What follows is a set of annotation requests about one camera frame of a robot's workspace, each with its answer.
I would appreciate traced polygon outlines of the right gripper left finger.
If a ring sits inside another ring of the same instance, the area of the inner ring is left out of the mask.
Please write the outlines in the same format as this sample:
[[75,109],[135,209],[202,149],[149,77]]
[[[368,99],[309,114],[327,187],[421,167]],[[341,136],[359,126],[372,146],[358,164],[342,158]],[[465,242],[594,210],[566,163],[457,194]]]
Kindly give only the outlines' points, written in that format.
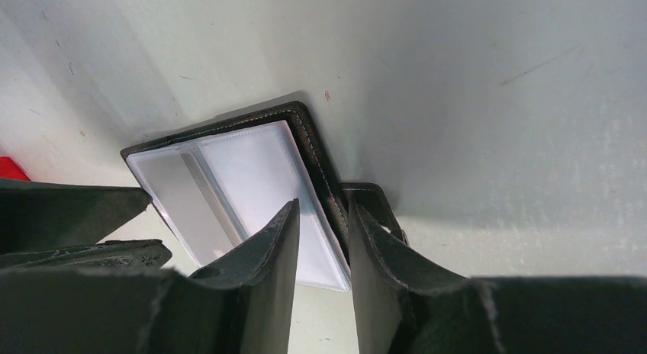
[[285,353],[298,200],[190,276],[171,269],[6,269],[3,353]]

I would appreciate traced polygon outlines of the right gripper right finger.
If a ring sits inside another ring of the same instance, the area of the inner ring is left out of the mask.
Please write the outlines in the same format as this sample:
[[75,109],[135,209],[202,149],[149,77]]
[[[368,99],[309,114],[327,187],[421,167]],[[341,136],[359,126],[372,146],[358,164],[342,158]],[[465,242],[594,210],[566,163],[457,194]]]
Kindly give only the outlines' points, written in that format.
[[476,277],[444,269],[349,208],[362,353],[644,353],[646,280]]

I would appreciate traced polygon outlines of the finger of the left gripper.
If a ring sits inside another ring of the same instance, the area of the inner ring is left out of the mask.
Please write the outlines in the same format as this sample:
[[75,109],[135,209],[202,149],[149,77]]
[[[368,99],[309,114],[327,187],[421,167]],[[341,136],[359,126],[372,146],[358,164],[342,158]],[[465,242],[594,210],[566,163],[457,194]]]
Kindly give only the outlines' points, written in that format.
[[1,180],[1,254],[93,245],[143,213],[135,187]]
[[172,258],[162,240],[112,240],[91,246],[69,246],[40,251],[8,253],[1,256],[1,268],[35,266],[153,267]]

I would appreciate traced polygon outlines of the grey credit card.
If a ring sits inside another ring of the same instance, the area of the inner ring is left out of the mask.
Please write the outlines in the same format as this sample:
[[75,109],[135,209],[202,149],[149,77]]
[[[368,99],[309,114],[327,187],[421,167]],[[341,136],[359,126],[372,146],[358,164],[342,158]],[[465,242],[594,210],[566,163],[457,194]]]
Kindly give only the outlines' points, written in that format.
[[240,223],[196,150],[140,152],[126,161],[196,266],[212,263],[243,242]]

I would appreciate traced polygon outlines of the black leather card holder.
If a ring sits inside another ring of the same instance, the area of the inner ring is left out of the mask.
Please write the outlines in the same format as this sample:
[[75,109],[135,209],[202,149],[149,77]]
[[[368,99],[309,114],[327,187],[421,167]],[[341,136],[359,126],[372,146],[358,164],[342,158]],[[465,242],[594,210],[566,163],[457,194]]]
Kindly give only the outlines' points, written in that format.
[[243,242],[284,204],[298,200],[299,285],[333,291],[350,289],[347,213],[351,201],[362,205],[399,240],[407,239],[380,186],[340,181],[314,119],[302,102],[291,101],[189,128],[125,148],[121,156],[127,164],[131,154],[166,149],[196,150],[204,158],[221,199],[240,223]]

